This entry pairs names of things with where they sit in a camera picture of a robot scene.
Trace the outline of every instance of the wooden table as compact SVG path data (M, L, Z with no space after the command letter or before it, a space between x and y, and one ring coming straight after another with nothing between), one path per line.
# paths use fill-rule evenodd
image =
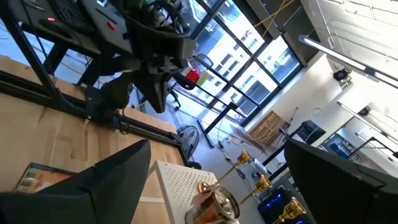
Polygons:
M40 83L33 69L0 55L0 70ZM71 83L52 77L54 84L68 95L84 100ZM79 172L142 138L122 135L112 129L85 124L75 116L28 101L0 94L0 191L12 190L30 162ZM132 108L125 115L175 132L169 123ZM156 160L181 164L178 150L151 141L151 165ZM151 175L142 196L162 197L156 175ZM164 204L140 202L132 222L170 223Z

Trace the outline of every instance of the glass pane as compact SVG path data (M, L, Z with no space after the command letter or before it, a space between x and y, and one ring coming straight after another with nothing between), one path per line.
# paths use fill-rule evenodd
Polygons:
M209 7L213 7L216 4L217 0L203 0Z
M182 0L182 5L181 16L191 28L192 33L206 16L207 12L195 0Z
M195 101L205 101L209 103L213 97L205 93L203 90L199 89L198 87L195 87L193 90L186 90L182 88L180 85L176 85L174 87L176 90L186 94L189 96L191 99Z
M256 103L261 103L277 87L277 84L257 63L253 63L234 85Z
M207 55L213 62L213 68L230 80L249 60L249 55L235 45L233 38L216 21L211 20L197 38L195 55Z
M213 96L216 96L226 85L226 83L218 78L214 73L211 71L208 71L209 77L207 80L202 84L202 88L209 93L211 93ZM205 92L199 93L197 95L200 99L204 100L207 103L210 103L210 101L213 99L213 97L209 97L208 94Z
M230 88L221 98L220 100L224 102L225 104L228 104L231 101L234 101L238 106L238 111L245 115L246 117L249 116L249 114L256 108L256 105L249 101L246 97L244 97L242 94L240 94L238 91L236 91L234 88ZM225 105L217 102L215 105L215 108L219 110L223 110L225 108Z
M232 0L225 1L218 16L251 52L254 53L264 43L264 39Z
M220 110L223 110L223 109L226 108L226 106L225 106L224 104L222 104L221 102L217 102L216 105L215 105L215 108L220 108ZM227 113L227 115L228 115L230 118L232 118L237 124L239 124L240 122L244 121L244 119L245 119L244 117L242 117L241 115L239 115L239 114L238 114L237 112L235 112L234 110L229 110L228 113Z
M258 59L279 82L300 66L282 36L272 41Z

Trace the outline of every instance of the white wall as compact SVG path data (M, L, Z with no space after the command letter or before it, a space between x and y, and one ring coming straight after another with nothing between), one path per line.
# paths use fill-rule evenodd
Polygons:
M298 110L289 131L311 117L315 107L323 107L341 90L338 83L331 80L332 71L324 53L317 53L296 77L247 125L251 130L268 112L275 111L288 121L296 107Z
M326 134L313 144L317 146L352 118L351 114L336 104L338 100L357 112L371 102L372 88L377 83L356 73L352 73L351 76L354 85L342 91L339 84L333 80L325 54L318 53L312 64L300 72L298 79L289 83L292 85L284 88L281 95L275 97L245 129L251 130L271 110L288 121L298 107L288 133L296 130L303 121L311 119L326 131ZM315 108L321 109L317 115L313 113Z
M315 124L326 131L322 137L312 144L313 146L319 146L353 117L351 113L338 105L337 101L357 113L374 99L373 93L377 89L378 83L354 72L350 76L352 77L352 84L333 98L318 115L311 117Z
M355 135L359 133L363 138L369 139L370 137L375 137L377 140L390 147L392 150L396 150L397 145L392 143L386 137L382 136L380 133L370 129L368 125L363 123L357 118L352 119L344 128L338 131L338 134L350 142L354 147L359 147L364 143L359 137ZM361 152L373 160L377 165L384 169L388 174L398 177L398 166L388 160L380 152L375 149L367 148L366 146L361 149Z
M397 1L301 0L301 2L323 45L390 75L396 75Z

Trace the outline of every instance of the wooden crate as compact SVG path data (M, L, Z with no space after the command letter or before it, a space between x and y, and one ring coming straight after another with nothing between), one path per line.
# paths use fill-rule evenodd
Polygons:
M271 143L280 135L279 127L284 128L287 122L277 113L271 111L250 132L250 136L265 145Z

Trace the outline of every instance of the ceiling light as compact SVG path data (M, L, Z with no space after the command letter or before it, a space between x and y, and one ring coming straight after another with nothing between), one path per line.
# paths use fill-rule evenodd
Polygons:
M334 50L323 46L322 44L308 38L305 35L300 35L298 37L298 39L301 42L303 42L304 44L307 44L308 46L311 46L311 47L313 47L317 50L320 50L334 58L337 58L341 62L345 63L347 66L352 67L353 70L357 70L357 71L361 72L362 74L374 77L377 80L382 81L382 82L398 89L398 79L397 78L395 78L391 75L388 75L384 72L381 72L379 70L376 70L375 68L372 68L372 67L364 65L360 62L357 62L349 57L346 57L346 56L338 53L338 52L335 52Z
M350 59L350 58L348 58L348 57L346 57L346 56L344 56L342 54L339 54L339 53L335 52L334 50L329 49L329 48L323 46L322 44L320 44L320 43L318 43L318 42L316 42L316 41L314 41L312 39L309 39L308 37L306 37L304 35L300 35L300 37L298 39L301 42L304 42L307 45L309 45L309 46L311 46L311 47L313 47L315 49L318 49L318 50L320 50L320 51L322 51L322 52L324 52L324 53L326 53L328 55L331 55L331 56L341 60L342 62L348 63L349 65L352 65L352 66L356 67L357 69L360 69L362 71L365 71L365 69L366 69L365 65L363 65L361 63L358 63L358 62L354 61L353 59Z

